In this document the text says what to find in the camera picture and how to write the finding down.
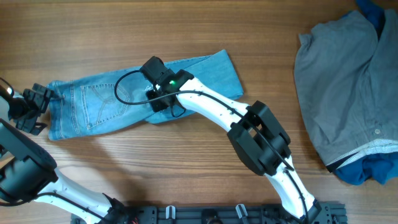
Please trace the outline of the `light blue denim jeans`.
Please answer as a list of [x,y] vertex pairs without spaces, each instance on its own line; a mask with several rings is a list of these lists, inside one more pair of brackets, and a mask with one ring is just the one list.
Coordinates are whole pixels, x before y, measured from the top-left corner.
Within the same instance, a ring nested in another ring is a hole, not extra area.
[[[173,72],[186,70],[208,88],[237,100],[243,87],[225,50],[213,55],[186,58],[165,63]],[[184,118],[192,111],[179,108],[155,112],[146,93],[152,84],[138,67],[99,73],[78,80],[54,80],[47,86],[57,95],[49,104],[49,139],[106,134],[145,121],[158,124]]]

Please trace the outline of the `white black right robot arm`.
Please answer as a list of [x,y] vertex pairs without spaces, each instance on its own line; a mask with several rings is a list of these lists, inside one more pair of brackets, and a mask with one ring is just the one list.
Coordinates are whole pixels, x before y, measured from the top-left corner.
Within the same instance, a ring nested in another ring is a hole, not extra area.
[[241,162],[255,174],[268,178],[283,209],[296,222],[315,220],[320,212],[317,200],[295,171],[290,138],[264,103],[248,105],[230,100],[185,70],[144,70],[143,74],[167,104],[178,103],[222,127]]

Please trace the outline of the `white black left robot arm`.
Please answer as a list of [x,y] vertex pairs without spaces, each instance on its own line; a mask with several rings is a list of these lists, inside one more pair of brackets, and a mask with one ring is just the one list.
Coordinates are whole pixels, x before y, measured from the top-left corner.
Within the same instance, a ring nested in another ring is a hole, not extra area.
[[1,83],[1,206],[47,203],[85,223],[127,223],[121,202],[63,175],[55,159],[28,138],[47,127],[37,120],[53,98],[54,91],[37,83],[22,93]]

